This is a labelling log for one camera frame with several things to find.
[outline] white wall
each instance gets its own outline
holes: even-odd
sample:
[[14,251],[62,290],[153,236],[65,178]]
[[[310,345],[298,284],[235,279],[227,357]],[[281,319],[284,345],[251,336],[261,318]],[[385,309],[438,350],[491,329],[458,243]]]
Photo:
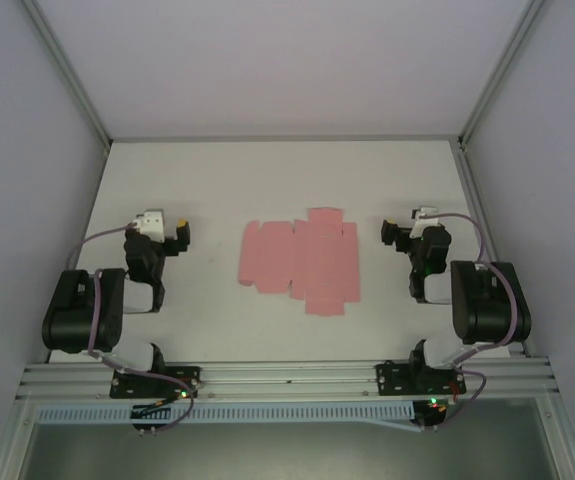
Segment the white wall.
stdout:
[[39,0],[116,139],[456,135],[527,0]]
[[19,4],[0,0],[0,435],[103,166]]
[[575,429],[575,1],[553,1],[471,142]]

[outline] glass panel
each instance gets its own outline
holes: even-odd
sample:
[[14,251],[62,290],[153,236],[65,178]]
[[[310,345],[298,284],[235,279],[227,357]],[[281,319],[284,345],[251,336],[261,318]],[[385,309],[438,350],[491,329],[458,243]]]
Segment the glass panel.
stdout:
[[38,426],[21,478],[556,478],[532,402],[480,401],[438,433],[361,423]]

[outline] white table surface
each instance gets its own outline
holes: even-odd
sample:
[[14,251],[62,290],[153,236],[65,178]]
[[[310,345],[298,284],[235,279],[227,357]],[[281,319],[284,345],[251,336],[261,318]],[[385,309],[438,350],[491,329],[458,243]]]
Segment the white table surface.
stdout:
[[[124,316],[124,328],[159,345],[167,361],[404,359],[422,338],[453,332],[451,306],[417,304],[409,259],[380,242],[383,218],[411,223],[419,205],[468,213],[447,141],[114,143],[87,234],[148,208],[165,210],[169,233],[179,217],[189,220],[192,244],[167,259],[161,311]],[[358,224],[362,298],[342,317],[305,315],[288,294],[237,282],[247,222],[307,219],[311,207],[342,208]],[[472,226],[444,224],[448,260],[475,258]],[[123,242],[121,234],[93,240],[78,267],[125,267]]]

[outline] black mounting plate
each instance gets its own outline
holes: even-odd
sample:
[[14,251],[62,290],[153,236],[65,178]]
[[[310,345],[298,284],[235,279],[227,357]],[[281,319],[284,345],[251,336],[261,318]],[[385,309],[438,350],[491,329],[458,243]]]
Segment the black mounting plate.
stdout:
[[[194,389],[194,398],[198,397],[196,386],[200,383],[200,367],[167,365],[162,371],[156,373],[182,380]],[[178,395],[178,389],[179,386],[175,383],[114,371],[109,397],[116,399],[170,398]]]
[[465,380],[458,380],[455,370],[426,369],[414,381],[410,364],[388,360],[376,365],[376,384],[382,396],[399,395],[451,395],[456,385],[458,394],[466,393]]

